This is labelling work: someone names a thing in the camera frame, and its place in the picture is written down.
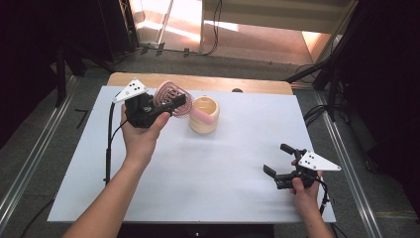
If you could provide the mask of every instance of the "beige cup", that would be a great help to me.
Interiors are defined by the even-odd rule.
[[[200,96],[192,102],[189,115],[189,126],[200,134],[208,134],[217,127],[219,121],[219,104],[211,97]]]

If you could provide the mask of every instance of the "black clamp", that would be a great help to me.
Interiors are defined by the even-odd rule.
[[[299,161],[307,152],[306,150],[296,150],[286,144],[281,144],[280,149],[289,155],[294,155],[296,159],[296,170],[288,175],[278,175],[272,168],[263,165],[263,171],[270,177],[272,177],[277,184],[277,189],[293,188],[292,180],[294,178],[301,178],[305,187],[310,187],[314,182],[314,179],[318,177],[316,171],[309,170],[307,168],[299,166]]]
[[[173,110],[185,103],[185,94],[180,94],[169,103],[155,106],[154,97],[142,93],[125,101],[127,120],[134,127],[150,128],[161,113],[168,112],[172,115]]]

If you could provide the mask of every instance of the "person's right hand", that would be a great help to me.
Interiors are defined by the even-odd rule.
[[[322,172],[318,172],[318,177],[320,178]],[[318,189],[319,189],[319,182],[314,181],[310,187],[305,188],[301,178],[294,178],[293,179],[293,187],[290,189],[291,193],[295,194],[294,197],[294,206],[297,209],[297,212],[300,216],[305,219],[308,216],[315,215],[317,213],[319,215],[319,207],[318,207]]]

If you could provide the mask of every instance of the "finger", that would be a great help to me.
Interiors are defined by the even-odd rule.
[[[323,172],[322,171],[318,171],[318,177],[321,178]]]
[[[292,180],[293,182],[293,187],[294,189],[296,189],[296,192],[302,191],[303,189],[305,189],[305,186],[303,185],[303,181],[300,178],[294,178]]]
[[[168,112],[161,113],[155,120],[154,124],[151,126],[150,130],[159,133],[160,130],[166,125],[167,121],[169,120],[169,117],[170,114]]]
[[[121,106],[121,124],[124,123],[127,120],[127,116],[126,116],[126,105],[123,104]]]

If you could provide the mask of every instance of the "white tabletop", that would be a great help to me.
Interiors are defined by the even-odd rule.
[[[48,221],[72,222],[105,183],[105,150],[109,109],[123,87],[102,87],[53,204]],[[170,118],[157,141],[125,221],[140,223],[285,223],[300,222],[293,194],[278,190],[263,172],[266,164],[278,174],[294,170],[285,143],[312,150],[302,114],[293,95],[190,91],[216,99],[219,124],[199,135],[188,119]],[[120,123],[114,112],[114,130]],[[125,148],[121,132],[112,144],[111,176],[121,167]],[[323,190],[320,188],[318,201]],[[326,222],[336,218],[330,206]]]

